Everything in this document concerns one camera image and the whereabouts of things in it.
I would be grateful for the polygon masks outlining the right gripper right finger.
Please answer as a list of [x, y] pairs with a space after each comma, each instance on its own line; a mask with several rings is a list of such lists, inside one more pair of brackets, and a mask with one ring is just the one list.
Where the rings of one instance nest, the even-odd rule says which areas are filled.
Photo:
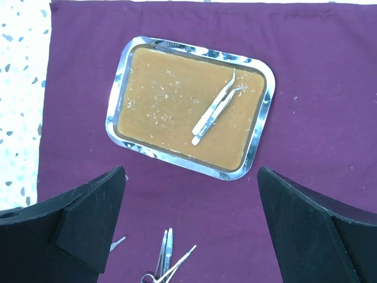
[[376, 282], [376, 214], [266, 167], [257, 182], [283, 282]]

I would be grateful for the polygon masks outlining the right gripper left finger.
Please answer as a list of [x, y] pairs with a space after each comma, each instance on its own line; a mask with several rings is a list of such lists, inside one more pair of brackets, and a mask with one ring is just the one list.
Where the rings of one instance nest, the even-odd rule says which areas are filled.
[[118, 166], [43, 202], [1, 211], [1, 282], [97, 282], [124, 189]]

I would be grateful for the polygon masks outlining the steel surgical scissors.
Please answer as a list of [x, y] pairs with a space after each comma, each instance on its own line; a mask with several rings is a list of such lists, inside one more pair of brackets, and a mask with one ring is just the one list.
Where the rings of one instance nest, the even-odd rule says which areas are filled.
[[163, 271], [166, 273], [170, 269], [171, 256], [173, 253], [173, 229], [169, 228], [167, 231], [167, 240], [164, 255]]

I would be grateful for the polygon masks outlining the purple cloth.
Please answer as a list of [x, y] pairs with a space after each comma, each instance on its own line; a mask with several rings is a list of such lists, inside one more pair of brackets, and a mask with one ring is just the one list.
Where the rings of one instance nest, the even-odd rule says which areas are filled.
[[[166, 228], [174, 282], [280, 282], [257, 188], [266, 166], [376, 211], [376, 6], [55, 1], [38, 200], [116, 166], [128, 181], [100, 282], [138, 282]], [[114, 144], [105, 131], [120, 54], [146, 35], [257, 58], [276, 90], [253, 167], [224, 182]]]

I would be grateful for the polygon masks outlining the curved steel tweezers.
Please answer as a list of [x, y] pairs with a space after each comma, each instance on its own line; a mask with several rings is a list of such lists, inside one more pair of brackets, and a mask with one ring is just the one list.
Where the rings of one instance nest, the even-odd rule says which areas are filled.
[[209, 128], [214, 124], [218, 116], [223, 112], [223, 110], [228, 106], [229, 102], [232, 100], [233, 96], [237, 91], [243, 90], [244, 87], [236, 87], [232, 89], [232, 91], [228, 91], [225, 98], [220, 102], [219, 106], [213, 111], [211, 116], [208, 118], [208, 120], [205, 122], [203, 128], [200, 130], [199, 134], [196, 136], [194, 135], [193, 139], [191, 140], [192, 145], [196, 146], [201, 141], [201, 139], [204, 137], [204, 135], [207, 133]]

